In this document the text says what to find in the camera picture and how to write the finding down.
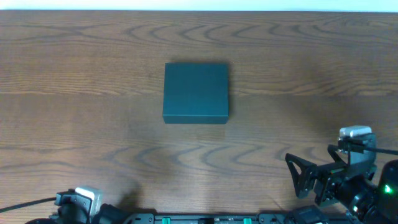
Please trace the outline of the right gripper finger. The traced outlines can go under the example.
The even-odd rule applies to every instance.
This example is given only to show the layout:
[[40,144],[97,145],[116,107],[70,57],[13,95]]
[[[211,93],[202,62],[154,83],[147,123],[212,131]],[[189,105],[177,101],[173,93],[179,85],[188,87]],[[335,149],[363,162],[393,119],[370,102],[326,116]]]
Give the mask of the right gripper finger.
[[343,164],[345,163],[345,161],[337,154],[338,146],[329,144],[327,151],[335,162],[339,162],[339,163],[343,163]]
[[318,166],[310,161],[287,153],[285,161],[289,168],[294,184],[295,194],[298,198],[308,196],[317,179]]

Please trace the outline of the dark green box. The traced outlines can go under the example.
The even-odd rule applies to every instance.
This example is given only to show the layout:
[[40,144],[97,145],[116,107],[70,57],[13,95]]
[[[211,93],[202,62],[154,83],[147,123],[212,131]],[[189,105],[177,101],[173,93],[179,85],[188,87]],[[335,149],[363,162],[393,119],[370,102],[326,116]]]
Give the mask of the dark green box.
[[229,119],[226,63],[166,63],[162,117],[166,124],[225,124]]

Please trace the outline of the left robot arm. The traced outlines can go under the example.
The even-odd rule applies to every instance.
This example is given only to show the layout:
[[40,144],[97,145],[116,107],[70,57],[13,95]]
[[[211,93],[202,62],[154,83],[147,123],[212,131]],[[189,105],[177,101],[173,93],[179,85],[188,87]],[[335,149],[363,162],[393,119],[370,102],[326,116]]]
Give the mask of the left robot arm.
[[55,197],[57,213],[48,218],[37,218],[26,224],[120,224],[132,223],[131,214],[110,204],[98,203],[73,190],[59,192]]

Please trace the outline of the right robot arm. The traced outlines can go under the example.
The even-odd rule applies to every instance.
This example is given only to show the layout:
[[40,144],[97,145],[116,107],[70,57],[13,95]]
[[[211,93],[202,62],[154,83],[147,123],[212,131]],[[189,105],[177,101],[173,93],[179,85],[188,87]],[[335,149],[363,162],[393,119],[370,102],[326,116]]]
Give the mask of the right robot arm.
[[329,145],[327,151],[333,162],[320,166],[285,155],[296,196],[305,198],[313,190],[319,207],[340,203],[361,223],[397,223],[397,160],[387,162],[379,183],[372,183],[375,155],[397,152],[375,148],[369,141]]

